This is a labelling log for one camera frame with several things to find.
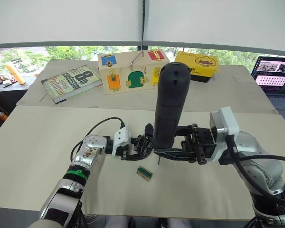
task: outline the laptop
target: laptop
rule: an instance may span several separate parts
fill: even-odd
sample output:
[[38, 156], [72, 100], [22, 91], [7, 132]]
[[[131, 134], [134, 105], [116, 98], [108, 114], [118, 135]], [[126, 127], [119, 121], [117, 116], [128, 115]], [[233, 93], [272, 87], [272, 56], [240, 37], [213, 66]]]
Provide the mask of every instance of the laptop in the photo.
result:
[[259, 56], [251, 76], [285, 119], [285, 58]]

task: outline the yellow cylinder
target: yellow cylinder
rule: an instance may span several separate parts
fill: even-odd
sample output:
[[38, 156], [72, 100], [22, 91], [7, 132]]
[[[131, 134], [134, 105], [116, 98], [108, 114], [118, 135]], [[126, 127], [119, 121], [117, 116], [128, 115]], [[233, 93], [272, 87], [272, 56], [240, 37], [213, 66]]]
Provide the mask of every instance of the yellow cylinder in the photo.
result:
[[18, 70], [14, 67], [14, 65], [11, 62], [5, 63], [5, 67], [9, 70], [11, 75], [14, 76], [14, 78], [17, 80], [17, 82], [22, 85], [25, 83], [25, 80], [23, 77], [20, 76]]

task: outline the small circuit board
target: small circuit board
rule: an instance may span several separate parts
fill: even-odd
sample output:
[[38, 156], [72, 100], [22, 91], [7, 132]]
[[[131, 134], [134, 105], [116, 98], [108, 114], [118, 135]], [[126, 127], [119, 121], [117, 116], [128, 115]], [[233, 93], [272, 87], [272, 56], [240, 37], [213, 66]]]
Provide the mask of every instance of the small circuit board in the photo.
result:
[[150, 181], [153, 176], [153, 173], [145, 169], [143, 166], [139, 166], [136, 173], [146, 181]]

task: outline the laptop screen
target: laptop screen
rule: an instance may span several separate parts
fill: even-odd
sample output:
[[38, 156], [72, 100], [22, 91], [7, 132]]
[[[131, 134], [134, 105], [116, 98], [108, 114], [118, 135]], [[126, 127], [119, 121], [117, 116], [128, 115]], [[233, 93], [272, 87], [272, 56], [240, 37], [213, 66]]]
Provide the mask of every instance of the laptop screen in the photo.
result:
[[267, 95], [285, 95], [285, 58], [260, 56], [251, 75]]

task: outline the yellow paper box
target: yellow paper box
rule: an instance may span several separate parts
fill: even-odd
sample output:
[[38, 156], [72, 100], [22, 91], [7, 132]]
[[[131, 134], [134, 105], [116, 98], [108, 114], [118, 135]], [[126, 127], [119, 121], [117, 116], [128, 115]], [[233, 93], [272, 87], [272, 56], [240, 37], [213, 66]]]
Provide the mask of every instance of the yellow paper box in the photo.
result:
[[216, 71], [220, 73], [219, 62], [214, 56], [205, 56], [179, 51], [175, 62], [186, 64], [191, 71], [191, 80], [207, 82]]

